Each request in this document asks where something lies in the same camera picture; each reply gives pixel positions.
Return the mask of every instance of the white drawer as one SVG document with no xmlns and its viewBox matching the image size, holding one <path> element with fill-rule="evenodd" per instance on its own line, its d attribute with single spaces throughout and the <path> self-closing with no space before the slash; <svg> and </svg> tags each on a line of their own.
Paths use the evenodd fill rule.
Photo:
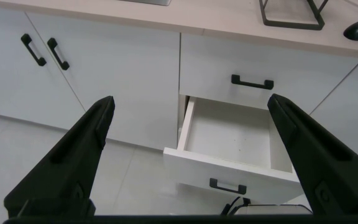
<svg viewBox="0 0 358 224">
<path fill-rule="evenodd" d="M 267 109 L 277 93 L 310 113 L 357 63 L 358 58 L 182 34 L 180 94 Z M 243 82 L 271 80 L 274 87 L 235 85 L 233 74 Z"/>
<path fill-rule="evenodd" d="M 303 194 L 268 110 L 191 97 L 178 149 L 165 148 L 163 159 L 180 183 L 261 203 Z M 246 193 L 217 189 L 216 181 L 233 191 L 246 186 Z"/>
</svg>

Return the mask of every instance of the black stand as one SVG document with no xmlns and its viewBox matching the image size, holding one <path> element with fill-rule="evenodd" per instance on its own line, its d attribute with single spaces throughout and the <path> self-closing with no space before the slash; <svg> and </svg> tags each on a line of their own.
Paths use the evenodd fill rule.
<svg viewBox="0 0 358 224">
<path fill-rule="evenodd" d="M 308 30 L 321 30 L 325 23 L 323 18 L 321 17 L 320 12 L 323 10 L 324 6 L 327 4 L 328 0 L 324 0 L 321 4 L 320 8 L 316 7 L 316 4 L 313 0 L 307 0 L 310 8 L 316 18 L 318 24 L 302 24 L 297 22 L 282 22 L 282 21 L 270 21 L 266 18 L 265 7 L 268 0 L 259 0 L 260 11 L 262 12 L 262 19 L 264 20 L 264 24 L 266 26 L 274 26 L 274 27 L 284 27 L 284 28 L 292 28 L 292 29 L 308 29 Z"/>
</svg>

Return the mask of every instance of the white cabinet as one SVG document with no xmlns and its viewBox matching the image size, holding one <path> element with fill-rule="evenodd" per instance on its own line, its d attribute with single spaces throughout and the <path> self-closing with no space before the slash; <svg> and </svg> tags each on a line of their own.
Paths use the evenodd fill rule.
<svg viewBox="0 0 358 224">
<path fill-rule="evenodd" d="M 177 149 L 164 149 L 177 182 L 280 204 L 303 193 L 269 111 L 191 97 Z"/>
<path fill-rule="evenodd" d="M 358 154 L 358 67 L 311 116 Z"/>
<path fill-rule="evenodd" d="M 0 9 L 0 115 L 69 129 L 84 112 L 25 13 Z"/>
<path fill-rule="evenodd" d="M 212 37 L 181 37 L 180 94 L 267 109 L 273 93 L 312 112 L 357 65 L 358 58 L 252 45 Z M 231 83 L 264 84 L 265 90 Z"/>
<path fill-rule="evenodd" d="M 180 34 L 28 13 L 85 109 L 111 95 L 108 138 L 156 149 L 177 144 Z"/>
</svg>

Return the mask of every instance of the white countertop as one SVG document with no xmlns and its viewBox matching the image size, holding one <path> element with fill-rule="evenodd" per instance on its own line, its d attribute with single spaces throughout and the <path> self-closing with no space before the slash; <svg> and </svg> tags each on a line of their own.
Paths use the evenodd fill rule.
<svg viewBox="0 0 358 224">
<path fill-rule="evenodd" d="M 277 1 L 284 0 L 270 0 L 267 13 L 275 12 Z M 278 9 L 286 3 L 293 1 L 285 0 Z M 172 0 L 169 6 L 117 0 L 0 0 L 0 7 L 358 58 L 358 42 L 342 34 L 358 21 L 358 7 L 346 0 L 328 1 L 320 31 L 265 26 L 258 0 Z"/>
</svg>

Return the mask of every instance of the black drawer handle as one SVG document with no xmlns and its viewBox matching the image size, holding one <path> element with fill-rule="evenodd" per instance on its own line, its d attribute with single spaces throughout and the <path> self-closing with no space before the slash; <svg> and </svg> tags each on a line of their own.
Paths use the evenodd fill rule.
<svg viewBox="0 0 358 224">
<path fill-rule="evenodd" d="M 59 56 L 57 55 L 57 53 L 55 51 L 55 47 L 57 47 L 57 42 L 56 42 L 55 38 L 51 38 L 48 40 L 48 47 L 52 51 L 53 56 L 55 56 L 57 63 L 59 63 L 59 65 L 60 65 L 60 68 L 62 68 L 64 71 L 67 70 L 68 68 L 70 68 L 70 65 L 68 64 L 68 62 L 66 62 L 66 61 L 62 62 L 62 60 L 60 60 Z"/>
<path fill-rule="evenodd" d="M 224 187 L 218 187 L 218 180 L 214 179 L 214 178 L 210 178 L 209 179 L 209 186 L 215 189 L 219 189 L 219 190 L 224 190 L 224 191 L 228 191 L 228 192 L 232 192 L 232 193 L 236 193 L 236 194 L 246 194 L 247 193 L 247 186 L 244 185 L 239 185 L 239 190 L 231 190 L 231 189 L 225 189 Z"/>
<path fill-rule="evenodd" d="M 255 88 L 262 88 L 265 90 L 272 90 L 274 87 L 274 81 L 265 80 L 264 85 L 249 83 L 249 82 L 242 82 L 242 81 L 240 81 L 239 75 L 231 75 L 231 83 L 236 84 L 236 85 L 245 85 L 245 86 L 251 86 L 251 87 L 255 87 Z"/>
<path fill-rule="evenodd" d="M 22 37 L 21 37 L 21 40 L 24 44 L 24 46 L 27 48 L 27 50 L 30 52 L 31 56 L 34 58 L 34 60 L 37 62 L 37 64 L 39 66 L 44 66 L 47 61 L 45 61 L 45 59 L 43 57 L 40 57 L 40 58 L 37 58 L 37 56 L 35 55 L 34 51 L 32 51 L 31 47 L 30 47 L 30 43 L 32 42 L 32 39 L 30 37 L 29 34 L 24 34 Z"/>
</svg>

